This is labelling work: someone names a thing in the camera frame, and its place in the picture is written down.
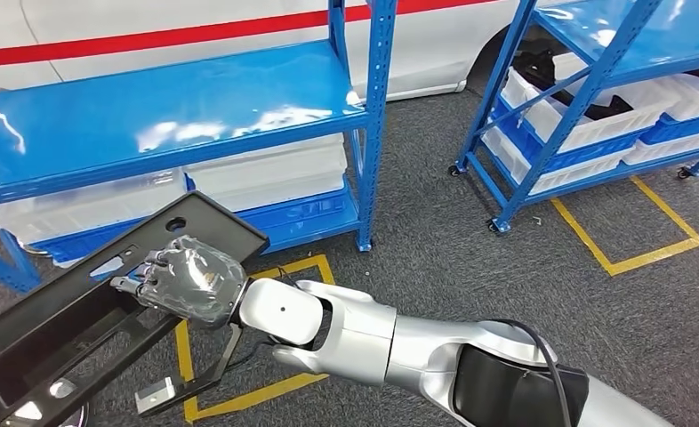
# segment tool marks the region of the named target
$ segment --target round hole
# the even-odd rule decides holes
[[[166,229],[168,231],[175,232],[176,230],[184,229],[186,225],[187,220],[178,216],[176,218],[172,218],[171,220],[169,220],[169,222],[166,223]]]

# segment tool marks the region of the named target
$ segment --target blue metal shelf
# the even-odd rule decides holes
[[[0,93],[0,203],[368,123],[327,41]]]
[[[539,8],[534,19],[586,63],[606,50],[634,2],[582,0]],[[663,0],[605,86],[699,68],[699,0]]]
[[[610,172],[530,195],[541,175],[556,169],[559,162],[563,162],[564,157],[568,155],[558,154],[559,148],[603,88],[699,68],[698,0],[582,0],[547,6],[537,11],[534,10],[535,4],[536,0],[520,0],[496,59],[494,72],[488,80],[483,100],[470,125],[460,155],[452,166],[453,173],[467,173],[468,166],[472,166],[486,188],[494,195],[502,210],[491,220],[491,225],[500,232],[510,229],[511,218],[525,205],[635,173],[699,158],[699,150],[696,150],[641,165],[621,164]],[[507,76],[519,42],[533,21],[537,21],[565,43],[588,64],[588,67],[558,82],[532,100],[516,108],[505,109],[498,102],[502,82]],[[585,81],[582,87],[544,144],[531,144],[530,142],[534,141],[519,139],[531,135],[530,132],[522,132],[517,128],[520,120],[518,114],[583,77]],[[530,170],[520,184],[512,179],[506,166],[481,140],[480,135],[495,125],[500,126],[507,135],[511,135],[513,140],[517,139],[514,141],[515,145],[523,153],[530,155]],[[677,130],[685,132],[685,127],[690,130],[690,126],[699,126],[699,119],[689,121]],[[603,155],[605,149],[612,148],[612,145],[607,147],[604,142],[594,145],[598,145],[598,151],[595,151],[594,146],[589,146],[587,151],[578,149],[568,153],[577,151],[583,160],[589,160],[596,154]],[[475,153],[481,147],[486,150],[496,170],[511,187],[509,197],[502,193],[476,158]],[[679,176],[697,175],[699,161],[691,167],[684,167]]]
[[[357,202],[348,187],[335,204],[242,215],[271,236],[270,251],[349,230],[361,251],[370,250],[397,0],[368,0],[365,103],[350,82],[344,1],[326,4],[326,40],[0,92],[0,204],[344,133]],[[336,204],[341,209],[329,212]],[[294,216],[305,209],[329,211]],[[292,221],[281,222],[280,213]],[[0,260],[0,280],[27,290],[27,257],[16,241],[9,247],[20,268]]]

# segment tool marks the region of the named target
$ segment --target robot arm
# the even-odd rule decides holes
[[[399,316],[369,294],[309,280],[296,286],[270,278],[245,283],[238,263],[188,237],[149,260],[143,282],[118,280],[115,287],[185,318],[205,314],[201,319],[209,325],[238,324],[272,334],[281,342],[273,349],[281,363],[369,385],[397,385],[468,426],[563,423],[547,360],[519,327]],[[306,349],[325,310],[331,312],[325,340],[318,349]],[[556,363],[553,351],[548,354],[548,363]],[[557,365],[557,372],[573,426],[669,425],[581,370]]]

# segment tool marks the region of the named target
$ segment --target black item in bin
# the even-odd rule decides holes
[[[554,67],[554,53],[546,50],[535,54],[522,52],[515,57],[512,66],[531,85],[546,91],[556,84],[556,68]],[[551,95],[551,98],[569,107],[574,101],[574,95],[567,90],[561,90]],[[633,108],[621,96],[613,95],[608,106],[591,104],[585,110],[584,115],[591,120],[616,116],[617,114],[632,111]]]

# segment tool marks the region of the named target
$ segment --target rectangular hole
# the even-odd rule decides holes
[[[110,260],[96,267],[95,270],[91,271],[90,276],[91,278],[101,278],[102,276],[109,274],[111,271],[121,269],[123,265],[125,265],[125,262],[122,260],[122,257],[115,256],[114,258],[111,258]]]
[[[52,377],[137,307],[129,294],[98,286],[57,318],[0,353],[0,396],[7,405]]]
[[[81,383],[81,379],[95,376],[101,371],[101,367],[105,366],[112,358],[126,349],[131,340],[128,333],[118,331],[98,349],[88,355],[88,357],[81,360],[75,367],[69,369],[69,371],[63,375],[64,378],[67,378],[73,383]]]

